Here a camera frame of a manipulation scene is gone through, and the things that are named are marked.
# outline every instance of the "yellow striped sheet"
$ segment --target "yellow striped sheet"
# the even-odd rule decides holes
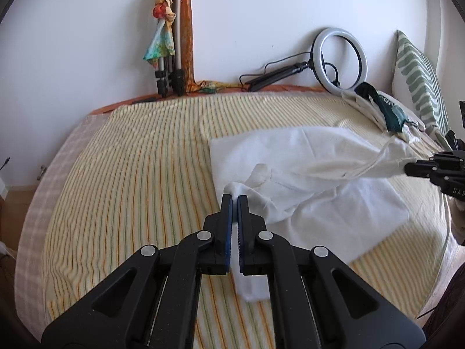
[[[76,161],[48,227],[42,263],[50,321],[141,246],[177,244],[218,211],[211,138],[292,126],[346,127],[379,148],[388,140],[326,93],[215,95],[113,112]],[[420,158],[438,150],[426,137],[412,148]],[[414,318],[436,282],[450,213],[427,180],[401,176],[391,182],[411,219],[351,267]],[[204,276],[195,334],[196,348],[272,348],[270,303],[243,302],[230,275]]]

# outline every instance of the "ring light stand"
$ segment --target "ring light stand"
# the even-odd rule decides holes
[[[326,39],[330,37],[341,37],[349,42],[349,44],[355,50],[357,58],[359,59],[359,75],[357,77],[357,81],[349,89],[343,89],[339,87],[336,67],[330,63],[325,63],[323,58],[323,45]],[[333,82],[329,80],[326,74],[326,65],[333,66],[336,71],[336,79]],[[253,80],[246,82],[246,84],[249,85],[249,91],[256,92],[265,86],[268,86],[272,83],[275,83],[276,81],[282,80],[296,73],[300,73],[307,68],[310,68],[313,71],[318,82],[328,92],[336,96],[342,95],[342,92],[345,90],[355,89],[358,85],[366,81],[366,77],[368,75],[368,62],[366,55],[357,39],[346,30],[328,28],[320,32],[320,34],[318,34],[318,36],[313,41],[312,50],[310,51],[310,59],[307,62],[288,65],[286,67],[277,69],[276,71],[261,75]]]

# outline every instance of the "green patterned pillow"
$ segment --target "green patterned pillow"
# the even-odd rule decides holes
[[[396,70],[392,81],[393,96],[414,111],[426,126],[426,133],[442,147],[449,130],[446,107],[438,78],[428,58],[406,35],[398,31]]]

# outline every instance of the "white towel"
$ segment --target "white towel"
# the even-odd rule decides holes
[[[386,179],[415,161],[396,137],[378,150],[343,128],[257,130],[211,140],[210,156],[219,203],[223,193],[245,194],[267,229],[298,247],[324,245],[345,263],[409,219]],[[269,298],[266,277],[239,273],[236,227],[233,237],[236,292],[249,302]]]

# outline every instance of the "black cable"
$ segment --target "black cable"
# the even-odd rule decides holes
[[[338,69],[336,68],[336,66],[333,63],[325,63],[325,62],[323,62],[323,64],[325,66],[330,65],[331,67],[333,67],[334,72],[336,73],[336,78],[334,79],[333,83],[339,83],[339,73],[338,73]]]
[[[433,308],[431,308],[431,310],[426,311],[424,314],[421,314],[419,317],[417,317],[417,320],[418,320],[420,317],[423,317],[423,316],[425,316],[425,315],[428,315],[431,311],[434,311],[434,310],[436,309],[436,307],[433,307]]]
[[[304,51],[304,52],[299,52],[298,54],[294,54],[294,55],[290,55],[286,58],[282,58],[280,60],[276,60],[274,62],[269,62],[267,63],[265,66],[264,66],[264,69],[263,69],[263,73],[260,73],[260,74],[249,74],[249,73],[245,73],[243,75],[240,75],[239,76],[239,82],[240,82],[240,85],[242,87],[242,89],[244,89],[244,84],[242,82],[242,78],[245,77],[245,76],[263,76],[263,75],[266,75],[267,74],[267,67],[271,64],[276,64],[276,63],[280,63],[280,62],[283,62],[287,59],[290,59],[290,58],[295,58],[296,56],[300,56],[300,55],[304,55],[304,54],[311,54],[310,51]]]
[[[8,164],[9,161],[10,161],[10,158],[8,157],[3,163],[3,165],[0,167],[0,171],[5,167],[6,164]]]
[[[6,279],[6,274],[8,274],[12,279],[15,279],[15,276],[13,274],[11,274],[10,271],[8,269],[4,268],[2,266],[2,264],[1,264],[1,261],[6,257],[9,257],[9,256],[7,254],[4,254],[3,256],[0,257],[0,269],[3,272],[3,275],[4,275],[5,279]]]
[[[255,74],[252,74],[252,73],[245,73],[245,74],[243,74],[243,75],[240,75],[240,76],[239,76],[239,82],[240,82],[240,85],[241,85],[241,89],[242,89],[242,90],[246,90],[246,88],[244,88],[244,83],[242,82],[242,78],[243,78],[243,77],[246,77],[246,76],[263,76],[263,75],[266,75],[266,74],[267,74],[267,67],[268,67],[269,65],[277,64],[277,63],[280,63],[280,62],[285,61],[285,60],[287,60],[287,59],[294,58],[294,57],[296,57],[296,56],[300,56],[300,55],[304,55],[304,54],[310,54],[310,60],[309,60],[310,66],[309,66],[309,68],[312,69],[312,70],[313,70],[313,73],[315,74],[314,66],[313,66],[312,53],[313,53],[313,45],[312,45],[312,50],[311,50],[311,51],[299,52],[298,54],[290,55],[290,56],[287,56],[287,57],[282,58],[282,59],[280,59],[280,60],[276,60],[276,61],[274,61],[274,62],[269,62],[269,63],[267,63],[267,64],[264,66],[263,73],[260,73],[260,74],[258,74],[258,73],[255,73]],[[339,87],[339,72],[338,72],[338,69],[336,68],[336,66],[335,66],[333,63],[325,62],[325,58],[323,57],[323,54],[321,54],[321,61],[322,61],[323,65],[324,65],[325,73],[326,73],[326,66],[327,66],[327,65],[331,66],[331,67],[334,69],[334,72],[335,72],[335,74],[336,74],[336,77],[335,77],[335,79],[334,79],[334,81],[333,81],[333,84],[334,84],[335,86]]]

